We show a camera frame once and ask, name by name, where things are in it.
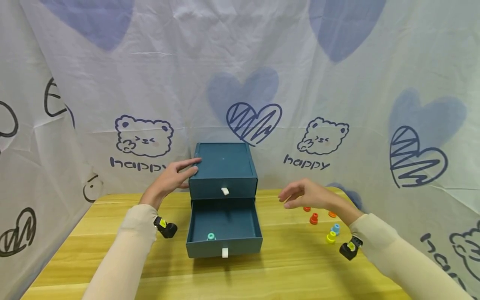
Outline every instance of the heart drawing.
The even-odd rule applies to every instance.
[[[310,26],[332,62],[350,56],[370,35],[386,0],[311,0]]]
[[[243,85],[234,75],[219,72],[208,83],[207,97],[216,117],[225,122],[227,110],[236,103],[243,102],[256,108],[270,104],[275,98],[278,82],[277,72],[269,67],[254,71]]]
[[[435,147],[421,150],[420,138],[412,127],[400,126],[395,131],[390,142],[390,171],[398,188],[428,184],[447,168],[447,155]]]
[[[258,113],[251,105],[239,102],[227,111],[227,124],[233,133],[250,146],[255,147],[269,136],[282,118],[278,104],[268,104]]]
[[[114,50],[132,20],[134,0],[40,0],[62,22],[97,47]]]
[[[27,207],[18,215],[15,228],[0,235],[0,257],[15,255],[30,246],[35,237],[35,232],[35,211],[31,207]]]
[[[452,138],[467,118],[467,108],[459,99],[440,97],[425,106],[414,88],[405,89],[395,99],[390,112],[389,136],[400,126],[415,128],[425,148],[439,148]]]

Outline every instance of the left hand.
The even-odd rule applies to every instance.
[[[198,172],[198,167],[191,167],[182,173],[179,173],[179,171],[199,163],[201,160],[201,158],[192,158],[169,164],[162,174],[146,189],[139,204],[148,204],[158,210],[163,199],[168,194],[178,188],[188,188],[188,183],[185,180],[195,175]]]

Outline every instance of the beige sleeve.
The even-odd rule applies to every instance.
[[[361,249],[367,259],[412,299],[472,299],[437,264],[377,216],[362,215],[350,225],[350,230],[363,241]]]
[[[132,207],[117,237],[85,291],[84,300],[133,300],[153,242],[156,210],[146,204]]]

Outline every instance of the red peg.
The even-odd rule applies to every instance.
[[[313,213],[313,215],[310,217],[310,224],[317,225],[317,223],[318,223],[318,214]]]

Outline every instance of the hand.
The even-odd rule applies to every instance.
[[[278,195],[280,202],[286,200],[283,206],[287,209],[309,206],[330,210],[331,204],[339,199],[343,201],[343,198],[334,192],[306,178],[290,183]]]
[[[201,158],[192,158],[169,164],[162,174],[146,189],[139,204],[148,204],[158,210],[163,199],[168,194],[178,188],[188,188],[188,183],[185,180],[195,175],[198,172],[198,167],[191,167],[182,173],[179,173],[179,171],[199,163],[201,160]]]

